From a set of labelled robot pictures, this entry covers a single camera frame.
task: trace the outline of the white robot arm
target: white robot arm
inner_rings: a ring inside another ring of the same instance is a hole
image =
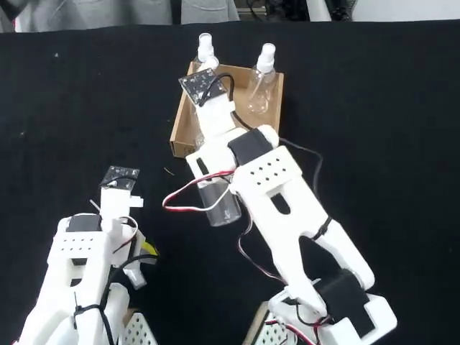
[[[107,333],[115,343],[124,334],[129,294],[109,282],[109,272],[123,265],[135,288],[146,284],[138,260],[124,264],[140,254],[145,241],[129,216],[131,207],[143,205],[131,196],[138,174],[110,167],[101,184],[100,214],[80,213],[59,222],[37,304],[18,345],[102,345],[109,344]]]
[[[213,83],[222,87],[219,82]],[[278,146],[275,130],[267,125],[248,132],[236,128],[231,121],[234,104],[226,95],[203,104],[189,92],[190,88],[184,90],[196,105],[205,139],[204,145],[186,160],[196,178],[234,170],[229,190],[247,207],[286,283],[269,303],[277,320],[296,326],[313,339],[315,322],[329,317],[330,322],[318,329],[323,345],[368,345],[396,327],[396,317],[387,301],[365,293],[374,284],[369,265],[341,225],[325,212],[286,147]],[[274,196],[284,199],[288,214],[278,211]],[[300,236],[313,239],[332,253],[342,270],[329,280],[313,284],[303,270]]]

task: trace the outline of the plastic bottle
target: plastic bottle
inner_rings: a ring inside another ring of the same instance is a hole
[[[212,206],[225,193],[221,201],[206,212],[211,226],[230,224],[242,216],[238,200],[227,190],[228,187],[228,180],[222,178],[213,178],[212,181],[203,181],[198,184],[198,191],[205,208]]]
[[[252,76],[247,88],[247,108],[255,115],[265,114],[270,106],[273,87],[276,83],[275,46],[265,43],[252,68]]]
[[[207,70],[211,68],[212,70],[216,70],[219,66],[219,60],[215,56],[209,56],[205,62],[203,62],[197,72],[201,72],[202,70]],[[196,114],[196,107],[190,103],[190,122],[192,126],[192,131],[195,133],[195,150],[199,149],[203,146],[204,143],[204,136],[200,130],[200,123],[198,121],[198,115]]]
[[[214,56],[213,37],[211,34],[204,32],[198,38],[198,54],[193,60],[193,72],[198,72],[201,65],[211,56]]]

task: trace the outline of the white spray nozzle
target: white spray nozzle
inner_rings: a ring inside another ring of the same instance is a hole
[[[257,69],[262,73],[269,73],[275,64],[276,47],[272,43],[265,43],[257,59]]]
[[[211,34],[204,32],[198,38],[198,59],[204,63],[207,58],[214,56],[213,37]]]
[[[208,68],[216,70],[218,66],[219,59],[215,56],[210,56],[206,59],[204,63],[201,64],[200,68],[198,69],[198,72],[201,72],[202,70],[207,70]]]

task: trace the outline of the gray fabric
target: gray fabric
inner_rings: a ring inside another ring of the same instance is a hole
[[[182,0],[182,24],[239,20],[234,0]]]
[[[170,0],[31,0],[19,15],[24,32],[171,24]]]
[[[13,31],[13,24],[10,22],[5,12],[3,12],[3,9],[0,8],[0,33],[12,32],[12,31]]]
[[[30,0],[18,20],[23,32],[172,24],[170,0]],[[183,24],[229,20],[239,20],[234,0],[183,0]]]

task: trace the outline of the cardboard tray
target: cardboard tray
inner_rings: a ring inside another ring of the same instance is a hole
[[[187,75],[191,74],[193,70],[193,63],[190,63]],[[262,116],[255,116],[249,114],[246,108],[246,89],[251,78],[252,69],[243,68],[230,65],[220,65],[216,74],[230,73],[235,79],[234,101],[236,105],[236,112],[240,117],[251,127],[258,127],[262,124],[269,124],[278,133],[280,129],[281,120],[281,101],[282,101],[282,86],[284,83],[284,74],[277,73],[276,85],[273,89],[271,104],[267,113]],[[229,81],[222,79],[227,90],[229,89]],[[175,117],[174,126],[172,128],[170,137],[170,146],[172,154],[175,157],[184,158],[190,153],[195,152],[194,139],[196,133],[193,131],[193,126],[190,120],[190,106],[191,101],[187,97],[185,91],[182,92],[180,97],[178,112]],[[234,119],[237,126],[241,124]]]

